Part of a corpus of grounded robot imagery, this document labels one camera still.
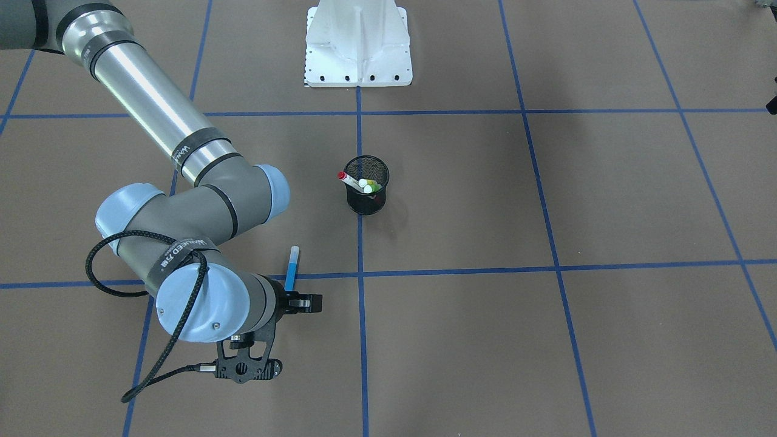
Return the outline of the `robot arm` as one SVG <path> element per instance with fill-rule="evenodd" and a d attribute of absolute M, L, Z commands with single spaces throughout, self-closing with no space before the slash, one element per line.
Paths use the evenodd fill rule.
<path fill-rule="evenodd" d="M 161 68 L 196 106 L 217 115 L 251 163 L 277 166 L 291 207 L 225 246 L 229 259 L 279 272 L 291 245 L 313 269 L 313 217 L 304 188 L 322 178 L 314 130 L 327 117 L 255 116 L 323 108 L 302 85 L 305 1 L 127 1 L 117 7 Z M 2 52 L 2 351 L 59 348 L 103 340 L 117 351 L 139 345 L 147 299 L 120 299 L 86 279 L 99 241 L 101 202 L 130 183 L 188 188 L 168 158 L 108 90 L 62 55 Z"/>

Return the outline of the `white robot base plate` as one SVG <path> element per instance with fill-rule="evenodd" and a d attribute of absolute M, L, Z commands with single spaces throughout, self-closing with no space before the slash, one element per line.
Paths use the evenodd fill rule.
<path fill-rule="evenodd" d="M 306 14 L 308 87 L 403 87 L 413 82 L 407 11 L 394 1 L 321 1 Z"/>

